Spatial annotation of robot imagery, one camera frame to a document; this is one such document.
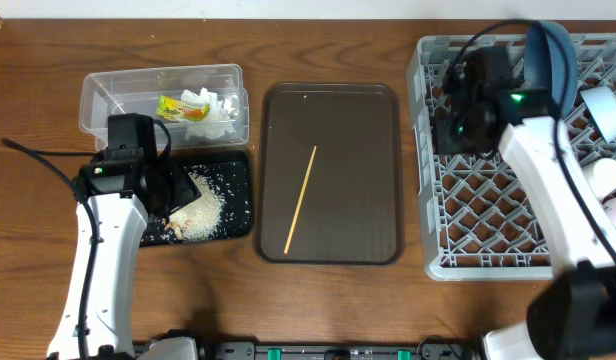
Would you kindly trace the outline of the yellow green snack wrapper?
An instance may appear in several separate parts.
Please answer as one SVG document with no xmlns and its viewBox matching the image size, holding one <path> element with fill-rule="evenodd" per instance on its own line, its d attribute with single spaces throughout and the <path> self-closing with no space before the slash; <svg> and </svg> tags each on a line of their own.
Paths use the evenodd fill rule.
<svg viewBox="0 0 616 360">
<path fill-rule="evenodd" d="M 168 121 L 201 122 L 209 111 L 208 104 L 192 105 L 168 96 L 160 96 L 155 114 Z"/>
</svg>

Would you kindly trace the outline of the dark blue plate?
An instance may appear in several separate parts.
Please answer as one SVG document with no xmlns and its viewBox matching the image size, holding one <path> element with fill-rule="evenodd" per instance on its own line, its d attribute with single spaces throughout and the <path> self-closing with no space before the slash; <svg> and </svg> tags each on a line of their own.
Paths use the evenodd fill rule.
<svg viewBox="0 0 616 360">
<path fill-rule="evenodd" d="M 524 47 L 524 80 L 543 87 L 565 118 L 577 93 L 577 59 L 569 32 L 552 21 L 537 21 L 528 30 Z"/>
</svg>

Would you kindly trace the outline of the white tissue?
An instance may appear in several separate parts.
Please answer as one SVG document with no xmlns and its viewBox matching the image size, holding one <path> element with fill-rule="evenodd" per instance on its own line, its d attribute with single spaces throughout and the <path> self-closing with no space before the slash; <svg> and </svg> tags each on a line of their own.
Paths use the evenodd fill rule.
<svg viewBox="0 0 616 360">
<path fill-rule="evenodd" d="M 190 105 L 209 106 L 209 112 L 205 118 L 187 128 L 186 140 L 200 138 L 216 140 L 235 132 L 235 121 L 241 112 L 238 108 L 240 102 L 236 96 L 227 96 L 220 100 L 217 93 L 202 88 L 199 93 L 185 90 L 180 99 Z"/>
</svg>

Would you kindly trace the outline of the light blue bowl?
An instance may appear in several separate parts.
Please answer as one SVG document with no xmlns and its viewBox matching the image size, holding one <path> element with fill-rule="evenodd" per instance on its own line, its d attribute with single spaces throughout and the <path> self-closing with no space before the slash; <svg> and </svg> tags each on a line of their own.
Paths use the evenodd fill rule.
<svg viewBox="0 0 616 360">
<path fill-rule="evenodd" d="M 616 140 L 616 95 L 599 86 L 581 92 L 582 99 L 592 115 L 595 127 L 606 142 Z"/>
</svg>

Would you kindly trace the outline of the wooden chopstick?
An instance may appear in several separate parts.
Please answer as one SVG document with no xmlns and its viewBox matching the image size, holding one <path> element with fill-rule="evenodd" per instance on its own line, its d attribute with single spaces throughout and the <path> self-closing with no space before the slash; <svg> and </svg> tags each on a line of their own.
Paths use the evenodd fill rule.
<svg viewBox="0 0 616 360">
<path fill-rule="evenodd" d="M 300 211 L 301 211 L 301 207 L 302 207 L 303 199 L 304 199 L 304 196 L 305 196 L 306 188 L 307 188 L 307 185 L 308 185 L 308 182 L 309 182 L 309 179 L 310 179 L 310 175 L 311 175 L 311 171 L 312 171 L 312 168 L 313 168 L 313 164 L 314 164 L 314 159 L 315 159 L 315 156 L 316 156 L 317 148 L 318 148 L 317 145 L 313 146 L 312 153 L 311 153 L 311 156 L 310 156 L 308 164 L 307 164 L 307 168 L 306 168 L 306 171 L 305 171 L 305 174 L 304 174 L 304 178 L 303 178 L 303 182 L 302 182 L 302 187 L 300 189 L 300 193 L 299 193 L 299 196 L 298 196 L 298 199 L 297 199 L 297 203 L 296 203 L 295 211 L 294 211 L 294 214 L 293 214 L 292 222 L 291 222 L 291 225 L 290 225 L 290 228 L 289 228 L 289 232 L 288 232 L 288 235 L 287 235 L 287 240 L 286 240 L 286 243 L 285 243 L 285 246 L 284 246 L 284 251 L 283 251 L 284 255 L 288 254 L 290 246 L 292 244 L 293 235 L 294 235 L 294 232 L 295 232 L 295 229 L 296 229 L 296 225 L 297 225 L 297 221 L 298 221 L 298 218 L 299 218 L 299 214 L 300 214 Z"/>
</svg>

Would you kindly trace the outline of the white cup green inside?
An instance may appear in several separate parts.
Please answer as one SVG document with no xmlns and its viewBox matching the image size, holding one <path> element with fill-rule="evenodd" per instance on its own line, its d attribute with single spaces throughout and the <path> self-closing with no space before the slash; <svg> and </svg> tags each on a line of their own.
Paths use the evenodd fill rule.
<svg viewBox="0 0 616 360">
<path fill-rule="evenodd" d="M 616 160 L 601 158 L 582 168 L 584 177 L 598 200 L 616 189 Z"/>
</svg>

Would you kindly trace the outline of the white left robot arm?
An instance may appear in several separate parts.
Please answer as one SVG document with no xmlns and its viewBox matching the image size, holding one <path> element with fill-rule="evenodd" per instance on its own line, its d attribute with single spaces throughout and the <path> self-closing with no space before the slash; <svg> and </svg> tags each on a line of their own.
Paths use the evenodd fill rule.
<svg viewBox="0 0 616 360">
<path fill-rule="evenodd" d="M 78 238 L 50 359 L 131 359 L 132 292 L 140 241 L 153 217 L 200 198 L 184 169 L 159 150 L 160 121 L 137 113 L 108 119 L 108 145 L 72 180 Z"/>
</svg>

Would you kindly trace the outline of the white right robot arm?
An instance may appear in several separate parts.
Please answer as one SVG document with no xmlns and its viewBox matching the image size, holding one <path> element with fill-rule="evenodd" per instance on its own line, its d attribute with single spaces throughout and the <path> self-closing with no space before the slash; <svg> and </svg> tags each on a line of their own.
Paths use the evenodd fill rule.
<svg viewBox="0 0 616 360">
<path fill-rule="evenodd" d="M 485 359 L 589 359 L 616 353 L 616 227 L 588 185 L 545 88 L 521 88 L 508 51 L 462 51 L 433 126 L 439 154 L 498 153 L 513 170 L 547 242 L 554 280 L 524 322 L 483 337 Z"/>
</svg>

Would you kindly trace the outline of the clear plastic waste bin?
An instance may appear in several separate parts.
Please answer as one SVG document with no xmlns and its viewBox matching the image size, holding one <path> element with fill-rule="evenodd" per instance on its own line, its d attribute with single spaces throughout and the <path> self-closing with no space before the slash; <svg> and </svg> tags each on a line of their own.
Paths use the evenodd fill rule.
<svg viewBox="0 0 616 360">
<path fill-rule="evenodd" d="M 186 140 L 187 128 L 195 122 L 168 121 L 155 114 L 160 96 L 181 100 L 185 90 L 199 93 L 202 88 L 239 99 L 241 110 L 235 132 L 216 140 Z M 168 128 L 174 149 L 210 148 L 243 145 L 250 137 L 248 93 L 242 69 L 236 64 L 213 64 L 134 69 L 92 73 L 83 82 L 79 127 L 95 137 L 95 148 L 108 146 L 108 117 L 138 113 L 161 120 Z"/>
</svg>

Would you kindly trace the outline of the grey dishwasher rack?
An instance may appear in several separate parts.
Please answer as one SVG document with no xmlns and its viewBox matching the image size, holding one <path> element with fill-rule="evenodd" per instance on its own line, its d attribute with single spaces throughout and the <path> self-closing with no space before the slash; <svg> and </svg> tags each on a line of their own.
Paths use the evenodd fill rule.
<svg viewBox="0 0 616 360">
<path fill-rule="evenodd" d="M 513 171 L 499 155 L 438 155 L 431 124 L 450 110 L 441 82 L 449 62 L 471 35 L 421 38 L 407 69 L 411 127 L 419 166 L 418 209 L 425 271 L 437 281 L 549 280 L 552 270 L 543 235 Z M 616 95 L 616 33 L 571 35 L 577 52 L 579 90 L 606 86 Z M 524 35 L 486 35 L 484 46 L 508 50 L 522 77 Z M 565 122 L 582 166 L 616 160 L 616 140 L 605 142 L 589 125 L 592 116 L 575 100 Z"/>
</svg>

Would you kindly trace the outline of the brown serving tray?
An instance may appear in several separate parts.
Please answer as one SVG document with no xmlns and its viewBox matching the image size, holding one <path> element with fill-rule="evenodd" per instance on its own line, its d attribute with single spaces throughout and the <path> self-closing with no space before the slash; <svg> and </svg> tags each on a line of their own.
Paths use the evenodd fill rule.
<svg viewBox="0 0 616 360">
<path fill-rule="evenodd" d="M 284 246 L 313 146 L 310 179 Z M 388 265 L 404 247 L 399 101 L 381 84 L 280 83 L 263 102 L 254 248 L 270 263 Z"/>
</svg>

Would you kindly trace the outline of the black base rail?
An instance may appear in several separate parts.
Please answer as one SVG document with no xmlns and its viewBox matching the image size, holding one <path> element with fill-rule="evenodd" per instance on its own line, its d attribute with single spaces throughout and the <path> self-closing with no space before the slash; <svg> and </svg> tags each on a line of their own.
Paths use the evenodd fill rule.
<svg viewBox="0 0 616 360">
<path fill-rule="evenodd" d="M 479 360 L 485 356 L 478 347 L 437 335 L 412 344 L 371 343 L 266 343 L 254 337 L 235 337 L 211 341 L 182 329 L 172 329 L 147 341 L 135 341 L 135 356 L 140 357 L 159 340 L 189 337 L 196 342 L 199 359 L 210 360 Z"/>
</svg>

